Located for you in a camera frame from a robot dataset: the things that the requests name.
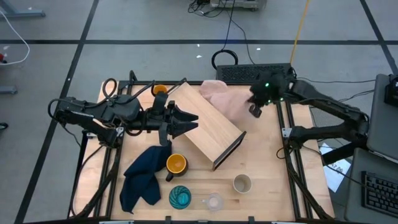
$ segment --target gray floor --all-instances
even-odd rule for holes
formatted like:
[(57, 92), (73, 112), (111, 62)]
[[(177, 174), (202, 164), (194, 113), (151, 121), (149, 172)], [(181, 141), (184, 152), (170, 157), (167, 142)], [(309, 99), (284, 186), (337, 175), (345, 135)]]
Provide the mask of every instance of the gray floor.
[[(385, 40), (398, 40), (395, 21), (396, 0), (367, 0)], [(43, 9), (45, 18), (14, 19), (12, 24), (29, 40), (78, 40), (93, 0), (15, 0), (19, 9)], [(237, 10), (234, 20), (248, 39), (292, 40), (299, 25), (305, 0), (268, 0), (264, 10)], [(228, 16), (203, 18), (187, 13), (188, 1), (99, 0), (88, 33), (88, 40), (178, 40), (224, 39)], [(230, 38), (243, 39), (231, 25)], [(0, 53), (8, 61), (19, 60), (26, 53), (22, 44), (2, 44), (18, 39), (4, 21), (0, 21)], [(308, 9), (302, 40), (377, 40), (360, 1), (313, 0)], [(17, 95), (0, 95), (1, 121), (10, 127), (0, 133), (0, 222), (12, 223), (24, 196), (49, 128), (47, 104), (59, 97), (77, 45), (31, 44), (26, 62), (0, 67), (0, 84), (17, 85)], [(215, 78), (210, 60), (221, 44), (144, 44), (84, 45), (69, 96), (95, 101), (100, 83), (109, 77), (126, 79), (133, 69), (140, 80), (206, 80)], [(292, 45), (249, 45), (256, 63), (288, 62)], [(398, 46), (389, 45), (394, 58)], [(239, 63), (250, 63), (243, 44), (227, 45), (239, 56)], [(217, 64), (231, 64), (228, 55), (220, 55)], [(379, 45), (298, 45), (293, 63), (301, 77), (313, 80), (367, 80), (378, 73), (390, 74), (391, 68)], [(371, 90), (372, 83), (314, 84), (324, 94), (336, 99)], [(348, 103), (370, 114), (372, 94)], [(337, 123), (331, 116), (314, 110), (319, 126)], [(80, 128), (70, 127), (80, 136)], [(339, 146), (336, 141), (328, 141)], [(32, 197), (25, 222), (66, 217), (78, 146), (64, 130), (55, 130), (49, 153)], [(332, 194), (338, 218), (345, 204), (346, 180), (337, 194)]]

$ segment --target dark blue cloth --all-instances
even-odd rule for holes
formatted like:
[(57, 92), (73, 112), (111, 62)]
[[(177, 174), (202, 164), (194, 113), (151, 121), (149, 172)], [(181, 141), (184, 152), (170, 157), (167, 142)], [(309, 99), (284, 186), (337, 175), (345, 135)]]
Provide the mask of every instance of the dark blue cloth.
[(159, 183), (155, 172), (166, 166), (167, 158), (171, 154), (171, 141), (168, 146), (151, 146), (125, 171), (126, 179), (120, 193), (123, 211), (132, 213), (132, 208), (136, 205), (139, 197), (142, 197), (150, 205), (154, 205), (160, 200)]

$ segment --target white cable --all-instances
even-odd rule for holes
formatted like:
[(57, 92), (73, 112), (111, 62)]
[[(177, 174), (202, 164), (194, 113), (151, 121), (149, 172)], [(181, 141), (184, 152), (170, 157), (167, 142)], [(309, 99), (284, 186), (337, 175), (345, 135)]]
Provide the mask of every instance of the white cable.
[(20, 61), (18, 61), (18, 62), (0, 63), (0, 66), (14, 65), (14, 64), (17, 64), (17, 63), (21, 63), (21, 62), (25, 61), (26, 58), (29, 56), (30, 47), (29, 47), (29, 45), (27, 45), (26, 41), (18, 34), (18, 32), (13, 28), (13, 26), (11, 25), (11, 23), (8, 21), (6, 15), (4, 15), (4, 13), (2, 13), (1, 10), (0, 10), (0, 13), (2, 14), (2, 16), (4, 16), (4, 18), (6, 19), (8, 25), (10, 26), (10, 28), (12, 29), (12, 31), (14, 31), (15, 34), (17, 34), (17, 36), (26, 44), (26, 47), (27, 47), (27, 53), (26, 53), (26, 56), (24, 57), (24, 59), (22, 59), (22, 60), (20, 60)]

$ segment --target black keyboard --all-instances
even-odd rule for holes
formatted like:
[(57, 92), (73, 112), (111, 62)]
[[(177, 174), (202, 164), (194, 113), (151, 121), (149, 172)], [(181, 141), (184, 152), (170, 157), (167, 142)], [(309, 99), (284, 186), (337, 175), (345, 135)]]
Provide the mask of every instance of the black keyboard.
[(363, 207), (398, 218), (398, 180), (362, 171), (362, 183), (376, 191), (362, 187)]
[(224, 82), (248, 82), (257, 80), (262, 72), (286, 74), (291, 68), (289, 63), (256, 64), (256, 65), (219, 65), (217, 80)]

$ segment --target pink towel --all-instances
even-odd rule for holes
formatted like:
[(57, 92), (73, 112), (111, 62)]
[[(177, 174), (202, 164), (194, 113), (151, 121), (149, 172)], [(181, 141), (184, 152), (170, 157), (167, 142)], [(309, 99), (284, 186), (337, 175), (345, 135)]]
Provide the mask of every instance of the pink towel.
[(230, 121), (239, 121), (252, 116), (248, 99), (252, 93), (247, 90), (230, 90), (225, 82), (205, 80), (199, 93)]

